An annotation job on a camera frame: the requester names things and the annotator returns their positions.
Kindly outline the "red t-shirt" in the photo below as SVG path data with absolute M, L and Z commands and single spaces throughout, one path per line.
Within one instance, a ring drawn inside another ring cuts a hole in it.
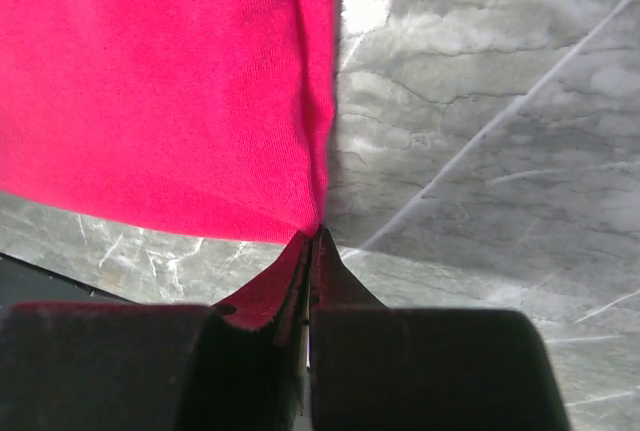
M 1 0 L 1 226 L 87 241 L 172 303 L 204 241 L 324 218 L 336 0 Z

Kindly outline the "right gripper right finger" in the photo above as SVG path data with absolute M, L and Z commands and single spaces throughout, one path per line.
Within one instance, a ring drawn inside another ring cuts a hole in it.
M 542 337 L 521 312 L 392 308 L 320 229 L 311 255 L 317 430 L 566 430 Z

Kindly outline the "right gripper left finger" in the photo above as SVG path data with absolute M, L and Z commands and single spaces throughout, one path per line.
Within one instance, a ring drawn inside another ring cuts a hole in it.
M 23 302 L 1 317 L 5 430 L 290 430 L 311 242 L 214 305 Z

